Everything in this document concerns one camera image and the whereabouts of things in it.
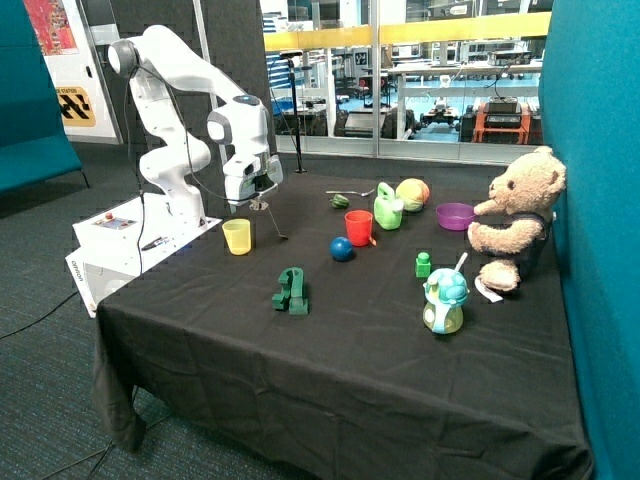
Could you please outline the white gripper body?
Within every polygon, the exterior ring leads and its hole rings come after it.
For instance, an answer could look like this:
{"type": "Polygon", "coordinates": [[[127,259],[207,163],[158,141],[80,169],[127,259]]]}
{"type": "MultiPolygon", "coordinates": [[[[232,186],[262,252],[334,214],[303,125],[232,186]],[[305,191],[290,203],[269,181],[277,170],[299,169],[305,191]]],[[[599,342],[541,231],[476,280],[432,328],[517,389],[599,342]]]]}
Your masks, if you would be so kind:
{"type": "Polygon", "coordinates": [[[276,191],[283,181],[278,155],[236,154],[223,166],[226,200],[241,206],[276,191]]]}

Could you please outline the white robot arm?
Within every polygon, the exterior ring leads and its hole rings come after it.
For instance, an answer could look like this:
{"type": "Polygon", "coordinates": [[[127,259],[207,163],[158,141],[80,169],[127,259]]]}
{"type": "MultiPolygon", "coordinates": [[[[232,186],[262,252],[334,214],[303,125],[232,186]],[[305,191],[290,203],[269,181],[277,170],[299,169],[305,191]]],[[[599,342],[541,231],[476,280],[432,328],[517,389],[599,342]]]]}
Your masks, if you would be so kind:
{"type": "Polygon", "coordinates": [[[215,143],[234,149],[223,166],[224,197],[233,206],[267,209],[265,199],[277,191],[283,171],[279,157],[270,150],[268,112],[258,97],[246,93],[162,25],[115,41],[109,46],[108,60],[119,76],[128,79],[144,129],[164,142],[141,157],[140,172],[163,191],[174,219],[193,226],[204,222],[201,193],[185,178],[206,167],[211,152],[187,131],[174,105],[173,90],[222,99],[222,105],[208,114],[206,127],[215,143]]]}

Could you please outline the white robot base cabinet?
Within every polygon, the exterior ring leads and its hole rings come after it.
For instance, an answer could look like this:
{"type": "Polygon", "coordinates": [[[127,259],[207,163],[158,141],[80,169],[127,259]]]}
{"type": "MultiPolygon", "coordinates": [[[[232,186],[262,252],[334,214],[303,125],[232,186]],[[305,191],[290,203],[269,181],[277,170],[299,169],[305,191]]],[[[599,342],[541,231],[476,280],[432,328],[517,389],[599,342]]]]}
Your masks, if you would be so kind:
{"type": "Polygon", "coordinates": [[[146,193],[73,225],[68,269],[90,317],[99,303],[220,223],[179,222],[163,194],[146,193]]]}

